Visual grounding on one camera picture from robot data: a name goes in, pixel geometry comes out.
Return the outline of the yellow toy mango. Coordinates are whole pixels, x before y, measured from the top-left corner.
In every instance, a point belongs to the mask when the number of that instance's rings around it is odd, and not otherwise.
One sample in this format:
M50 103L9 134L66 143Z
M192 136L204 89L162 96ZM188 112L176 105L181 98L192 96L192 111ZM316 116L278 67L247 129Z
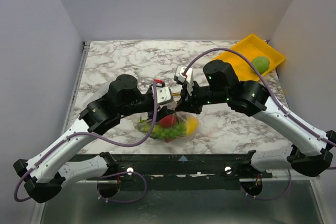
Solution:
M184 125L185 125L185 135L191 135L198 128L198 119L193 116L190 116L186 119Z

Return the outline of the clear zip top bag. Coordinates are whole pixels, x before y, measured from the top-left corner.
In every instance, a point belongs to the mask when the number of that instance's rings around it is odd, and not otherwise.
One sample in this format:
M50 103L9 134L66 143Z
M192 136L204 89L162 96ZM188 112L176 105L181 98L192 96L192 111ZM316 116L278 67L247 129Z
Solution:
M134 116L133 125L135 129L146 134L152 124L152 116L140 114ZM190 140L198 128L198 119L187 112L174 112L160 119L155 123L150 138L165 141L166 143L173 140Z

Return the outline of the red toy tomato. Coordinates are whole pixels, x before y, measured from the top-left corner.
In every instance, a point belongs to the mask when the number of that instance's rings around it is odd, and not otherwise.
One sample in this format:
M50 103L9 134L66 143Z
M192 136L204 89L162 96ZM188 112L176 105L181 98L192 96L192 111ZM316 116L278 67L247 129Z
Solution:
M178 119L177 119L177 115L174 114L169 114L167 116L165 116L163 119L159 120L158 124L160 127L163 128L171 128L174 125L176 125L178 123Z

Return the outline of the green toy grapes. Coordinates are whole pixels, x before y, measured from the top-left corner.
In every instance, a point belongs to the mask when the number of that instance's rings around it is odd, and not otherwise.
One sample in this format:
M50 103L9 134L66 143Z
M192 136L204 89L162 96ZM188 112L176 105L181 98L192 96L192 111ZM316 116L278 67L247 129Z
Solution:
M151 137L159 140L172 140L184 136L185 132L186 127L184 124L176 124L168 128L156 125L151 133Z

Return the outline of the toy green onion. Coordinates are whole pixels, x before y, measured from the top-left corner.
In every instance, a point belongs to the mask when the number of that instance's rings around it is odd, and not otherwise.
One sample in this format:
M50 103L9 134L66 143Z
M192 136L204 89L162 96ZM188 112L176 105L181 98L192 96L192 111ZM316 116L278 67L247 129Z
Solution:
M152 120L140 120L136 125L137 130L143 133L149 132L151 127Z

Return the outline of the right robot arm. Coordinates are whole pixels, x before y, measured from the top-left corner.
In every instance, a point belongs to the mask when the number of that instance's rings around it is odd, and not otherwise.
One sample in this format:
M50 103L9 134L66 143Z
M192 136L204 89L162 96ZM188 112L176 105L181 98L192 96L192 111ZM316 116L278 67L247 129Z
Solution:
M194 81L192 69L177 67L174 80L182 89L176 111L200 114L204 105L227 103L232 110L262 121L292 143L283 149L252 151L251 159L241 165L246 177L287 168L316 177L330 167L332 131L319 130L290 112L259 82L240 81L229 63L211 61L203 72L208 85L201 87Z

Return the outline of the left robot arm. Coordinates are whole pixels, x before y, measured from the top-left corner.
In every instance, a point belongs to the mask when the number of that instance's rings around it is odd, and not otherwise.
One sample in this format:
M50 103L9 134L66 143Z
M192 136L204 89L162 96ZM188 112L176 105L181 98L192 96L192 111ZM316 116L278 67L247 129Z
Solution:
M112 156L107 153L81 162L71 162L79 150L96 139L120 146L136 147L150 136L133 143L120 143L104 133L118 125L123 116L152 112L158 119L158 107L162 100L169 100L168 87L161 80L153 80L146 93L138 89L137 79L122 74L114 81L102 84L89 98L86 108L63 135L35 157L17 160L13 167L20 177L14 190L16 202L34 200L44 203L54 198L68 184L88 178L112 179L119 176Z

